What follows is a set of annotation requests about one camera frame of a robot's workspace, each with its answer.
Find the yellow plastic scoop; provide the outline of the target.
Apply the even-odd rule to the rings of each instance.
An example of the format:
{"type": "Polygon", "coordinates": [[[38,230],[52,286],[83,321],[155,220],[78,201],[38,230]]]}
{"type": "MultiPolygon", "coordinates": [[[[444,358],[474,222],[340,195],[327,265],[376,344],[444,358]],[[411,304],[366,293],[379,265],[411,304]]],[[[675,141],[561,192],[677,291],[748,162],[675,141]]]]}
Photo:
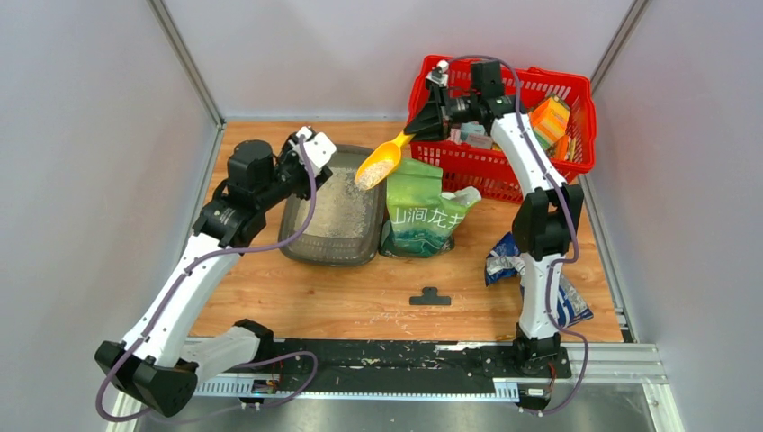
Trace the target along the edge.
{"type": "Polygon", "coordinates": [[[399,166],[402,149],[412,141],[412,138],[412,134],[401,132],[394,139],[378,146],[357,169],[356,187],[367,191],[385,180],[399,166]]]}

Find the green litter bag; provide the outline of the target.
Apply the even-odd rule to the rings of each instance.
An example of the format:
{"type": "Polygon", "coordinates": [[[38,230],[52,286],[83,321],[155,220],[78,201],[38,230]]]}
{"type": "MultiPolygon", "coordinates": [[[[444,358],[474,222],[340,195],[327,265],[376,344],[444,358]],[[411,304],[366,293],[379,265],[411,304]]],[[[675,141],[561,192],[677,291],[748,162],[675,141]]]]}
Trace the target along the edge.
{"type": "Polygon", "coordinates": [[[385,257],[430,258],[451,251],[453,234],[481,200],[473,186],[443,189],[444,170],[404,158],[386,180],[386,219],[379,252],[385,257]]]}

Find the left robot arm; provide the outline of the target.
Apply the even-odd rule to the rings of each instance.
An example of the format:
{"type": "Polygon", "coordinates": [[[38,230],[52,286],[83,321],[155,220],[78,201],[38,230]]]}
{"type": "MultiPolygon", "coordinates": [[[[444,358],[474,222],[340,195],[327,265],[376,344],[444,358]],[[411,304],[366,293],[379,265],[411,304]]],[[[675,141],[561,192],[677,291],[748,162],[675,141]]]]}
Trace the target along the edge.
{"type": "Polygon", "coordinates": [[[157,298],[121,340],[97,348],[94,359],[106,384],[145,412],[171,418],[200,383],[236,367],[261,374],[281,362],[273,332],[250,319],[198,344],[186,338],[223,277],[242,256],[256,252],[253,241],[266,214],[291,197],[316,203],[336,151],[326,134],[309,127],[291,134],[279,153],[259,139],[237,144],[226,177],[202,207],[157,298]]]}

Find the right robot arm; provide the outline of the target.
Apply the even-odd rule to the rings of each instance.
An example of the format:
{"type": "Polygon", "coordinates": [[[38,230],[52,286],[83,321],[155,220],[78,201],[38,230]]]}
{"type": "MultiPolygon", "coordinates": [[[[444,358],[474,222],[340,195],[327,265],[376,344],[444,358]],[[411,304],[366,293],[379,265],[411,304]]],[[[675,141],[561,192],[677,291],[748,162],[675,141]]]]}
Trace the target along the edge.
{"type": "Polygon", "coordinates": [[[428,98],[404,131],[415,141],[445,139],[453,126],[481,124],[507,158],[523,201],[511,232],[524,264],[522,310],[510,359],[524,376],[551,371],[562,360],[557,313],[561,270],[577,255],[577,227],[584,200],[552,165],[535,137],[522,99],[517,72],[505,61],[471,56],[471,88],[453,96],[449,86],[453,59],[441,59],[426,74],[428,98]]]}

